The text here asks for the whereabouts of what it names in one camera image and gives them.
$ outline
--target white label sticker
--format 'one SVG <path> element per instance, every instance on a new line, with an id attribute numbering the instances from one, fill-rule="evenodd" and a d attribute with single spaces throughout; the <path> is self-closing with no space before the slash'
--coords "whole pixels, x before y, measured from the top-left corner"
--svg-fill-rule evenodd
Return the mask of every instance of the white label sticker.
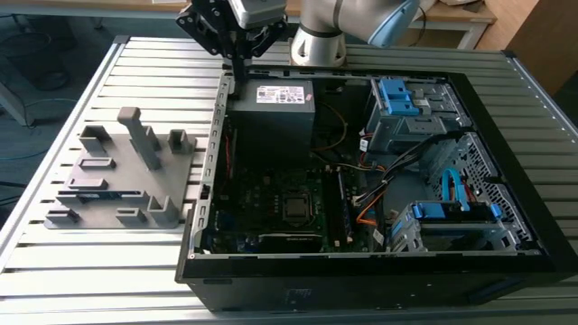
<path id="1" fill-rule="evenodd" d="M 427 100 L 413 100 L 415 106 L 429 106 L 429 103 Z"/>
<path id="2" fill-rule="evenodd" d="M 304 104 L 304 88 L 260 86 L 256 89 L 256 102 L 263 104 Z"/>
<path id="3" fill-rule="evenodd" d="M 365 139 L 360 139 L 359 140 L 359 149 L 360 151 L 365 152 L 367 151 L 367 145 L 369 144 L 369 142 Z"/>
<path id="4" fill-rule="evenodd" d="M 384 237 L 383 237 L 381 233 L 377 231 L 376 228 L 372 231 L 372 237 L 377 241 L 377 243 L 383 246 L 383 239 L 384 239 Z"/>

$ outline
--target wooden desk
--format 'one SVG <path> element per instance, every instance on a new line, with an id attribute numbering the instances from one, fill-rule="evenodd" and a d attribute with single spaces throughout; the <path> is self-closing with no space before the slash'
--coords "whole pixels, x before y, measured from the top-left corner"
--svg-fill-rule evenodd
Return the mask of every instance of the wooden desk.
<path id="1" fill-rule="evenodd" d="M 152 4 L 152 0 L 0 0 L 0 12 L 54 16 L 174 19 L 184 7 L 184 3 Z M 285 11 L 291 22 L 297 22 L 300 0 L 287 0 Z M 472 49 L 487 25 L 494 22 L 495 16 L 487 7 L 472 13 L 460 6 L 437 2 L 427 11 L 425 28 L 464 31 L 457 48 Z M 421 22 L 412 22 L 409 28 L 421 28 Z"/>

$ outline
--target blue plastic clip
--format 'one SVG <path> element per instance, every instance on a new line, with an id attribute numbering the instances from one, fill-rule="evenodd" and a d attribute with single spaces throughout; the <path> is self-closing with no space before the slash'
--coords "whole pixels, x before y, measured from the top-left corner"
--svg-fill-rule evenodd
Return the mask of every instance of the blue plastic clip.
<path id="1" fill-rule="evenodd" d="M 496 205 L 495 203 L 492 203 L 490 205 L 490 210 L 491 210 L 491 213 L 494 214 L 495 220 L 496 221 L 502 220 L 503 214 L 502 214 L 502 209 L 499 208 L 499 205 Z"/>
<path id="2" fill-rule="evenodd" d="M 455 185 L 455 201 L 459 201 L 463 211 L 469 211 L 467 203 L 465 187 L 461 184 L 461 178 L 453 168 L 447 168 L 441 174 L 441 200 L 449 201 L 449 176 L 453 179 Z"/>
<path id="3" fill-rule="evenodd" d="M 444 219 L 445 213 L 443 212 L 440 203 L 419 203 L 420 211 L 423 211 L 423 218 L 425 219 Z"/>
<path id="4" fill-rule="evenodd" d="M 387 112 L 389 115 L 415 116 L 419 115 L 419 108 L 413 106 L 409 97 L 411 92 L 400 79 L 381 79 L 379 89 L 387 103 Z"/>

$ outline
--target motherboard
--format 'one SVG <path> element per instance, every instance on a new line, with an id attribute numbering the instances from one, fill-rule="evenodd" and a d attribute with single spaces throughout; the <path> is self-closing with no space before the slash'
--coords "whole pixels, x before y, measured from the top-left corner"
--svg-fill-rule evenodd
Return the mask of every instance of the motherboard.
<path id="1" fill-rule="evenodd" d="M 215 200 L 212 253 L 337 253 L 365 245 L 351 196 L 356 172 L 340 168 L 251 169 Z"/>

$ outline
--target black plastic part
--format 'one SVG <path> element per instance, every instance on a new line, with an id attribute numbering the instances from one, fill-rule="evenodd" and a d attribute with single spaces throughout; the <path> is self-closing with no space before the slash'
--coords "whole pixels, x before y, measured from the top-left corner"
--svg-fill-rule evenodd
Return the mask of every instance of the black plastic part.
<path id="1" fill-rule="evenodd" d="M 203 303 L 209 309 L 367 309 L 480 304 L 520 288 L 560 281 L 578 273 L 576 254 L 463 74 L 287 66 L 253 66 L 252 69 L 289 71 L 295 75 L 328 72 L 368 77 L 440 78 L 448 82 L 526 224 L 540 241 L 542 254 L 180 260 L 176 280 L 189 284 L 196 295 L 205 298 Z M 268 73 L 249 74 L 249 77 L 271 78 Z M 181 251 L 188 251 L 187 235 Z M 203 278 L 232 278 L 233 284 L 219 288 L 199 286 Z M 285 300 L 295 295 L 295 303 Z"/>
<path id="2" fill-rule="evenodd" d="M 502 54 L 504 55 L 504 57 L 508 58 L 508 59 L 514 59 L 514 58 L 518 57 L 518 56 L 515 55 L 515 53 L 514 53 L 512 50 L 503 49 L 500 52 L 502 52 Z"/>
<path id="3" fill-rule="evenodd" d="M 129 36 L 128 35 L 116 35 L 112 43 L 113 44 L 126 44 L 129 41 Z"/>
<path id="4" fill-rule="evenodd" d="M 321 176 L 323 187 L 323 208 L 327 219 L 328 244 L 332 247 L 341 247 L 347 244 L 347 234 L 344 229 L 344 219 L 341 215 L 341 203 L 336 202 L 340 198 L 339 178 L 335 171 L 324 172 Z"/>
<path id="5" fill-rule="evenodd" d="M 343 34 L 343 32 L 340 30 L 337 30 L 336 32 L 317 32 L 316 30 L 307 28 L 307 26 L 303 24 L 299 24 L 299 28 L 307 34 L 309 34 L 315 37 L 320 37 L 321 39 L 329 39 L 329 38 L 337 37 L 340 34 Z"/>

